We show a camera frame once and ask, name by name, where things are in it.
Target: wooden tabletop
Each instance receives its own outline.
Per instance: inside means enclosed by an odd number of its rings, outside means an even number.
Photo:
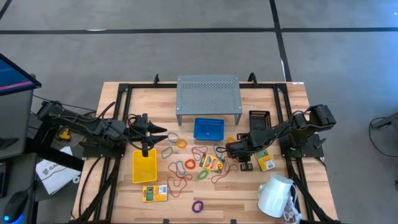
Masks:
[[[104,83],[98,105],[99,112],[116,100],[119,84],[119,82]],[[292,111],[307,109],[309,104],[304,85],[302,83],[287,83],[287,87]],[[187,186],[182,190],[178,198],[174,198],[169,194],[167,202],[142,202],[142,186],[167,184],[167,177],[175,177],[175,174],[168,170],[169,164],[179,160],[186,161],[187,159],[192,159],[191,148],[193,146],[207,146],[208,152],[212,155],[215,154],[213,151],[213,142],[197,141],[193,138],[193,122],[196,116],[184,116],[182,126],[177,124],[175,115],[176,97],[177,89],[175,88],[133,89],[129,113],[147,113],[149,119],[155,125],[177,133],[180,138],[187,140],[188,146],[185,149],[179,149],[175,143],[171,143],[167,139],[157,143],[155,145],[155,149],[157,149],[157,181],[143,184],[132,183],[132,152],[136,149],[132,146],[126,148],[126,155],[121,159],[112,223],[162,223],[165,218],[169,219],[171,223],[230,223],[231,219],[237,219],[238,223],[285,223],[283,218],[272,218],[257,208],[258,187],[266,183],[271,174],[280,174],[287,177],[286,163],[280,154],[278,141],[275,141],[268,148],[268,152],[276,164],[275,169],[261,172],[256,159],[252,157],[253,171],[232,171],[216,184],[212,184],[211,178],[216,174],[210,173],[206,179],[197,180],[197,175],[202,168],[196,166],[193,170],[187,170],[188,174],[193,175],[193,179],[187,182]],[[207,116],[225,120],[225,139],[228,136],[235,137],[236,133],[249,132],[249,110],[270,111],[272,125],[278,124],[275,99],[271,89],[242,88],[241,97],[243,115],[239,125],[236,126],[234,124],[233,115]],[[280,99],[284,119],[287,120],[282,93],[280,93]],[[120,118],[124,109],[123,106],[122,103]],[[112,118],[113,109],[111,108],[106,113],[106,118]],[[224,146],[225,141],[219,142],[219,145]],[[170,157],[162,159],[160,152],[169,146],[173,147],[174,153]],[[94,161],[95,158],[85,161],[73,208],[75,217],[78,216],[78,202],[83,182]],[[83,210],[90,204],[98,192],[103,161],[104,159],[97,163],[90,175],[83,196]],[[228,162],[238,164],[231,159]],[[303,163],[310,193],[327,215],[337,219],[325,168],[316,159],[312,158],[304,158]],[[184,185],[184,182],[180,187],[174,187],[173,183],[170,184],[173,193],[178,194],[178,190]],[[108,194],[109,191],[104,196],[101,218],[105,217]],[[204,209],[200,213],[194,213],[191,210],[192,204],[196,200],[204,202]],[[299,197],[299,202],[302,214],[306,219],[307,215],[302,197]]]

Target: concrete floor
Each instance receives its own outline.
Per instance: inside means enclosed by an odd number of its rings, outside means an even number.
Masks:
[[[276,0],[282,28],[398,27],[393,0]],[[273,27],[269,1],[12,0],[0,30]],[[293,81],[338,124],[322,133],[331,191],[346,223],[395,223],[398,159],[378,153],[368,124],[398,111],[397,32],[283,33]],[[105,81],[164,81],[230,73],[284,81],[273,32],[227,34],[0,35],[0,52],[43,87],[36,95],[96,108]],[[37,111],[40,101],[34,100]],[[374,131],[398,155],[396,132]],[[39,204],[38,223],[65,222],[76,185]]]

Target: blue bin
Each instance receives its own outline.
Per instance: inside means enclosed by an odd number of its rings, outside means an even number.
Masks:
[[[211,118],[195,118],[193,137],[197,140],[224,140],[224,120]]]

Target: yellow bin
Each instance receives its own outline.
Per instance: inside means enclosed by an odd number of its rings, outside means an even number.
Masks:
[[[132,152],[132,182],[138,184],[156,180],[156,149],[149,150],[148,157],[143,157],[141,150]]]

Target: monitor screen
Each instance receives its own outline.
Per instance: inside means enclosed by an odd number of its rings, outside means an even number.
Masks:
[[[0,54],[0,96],[40,87],[41,84]]]

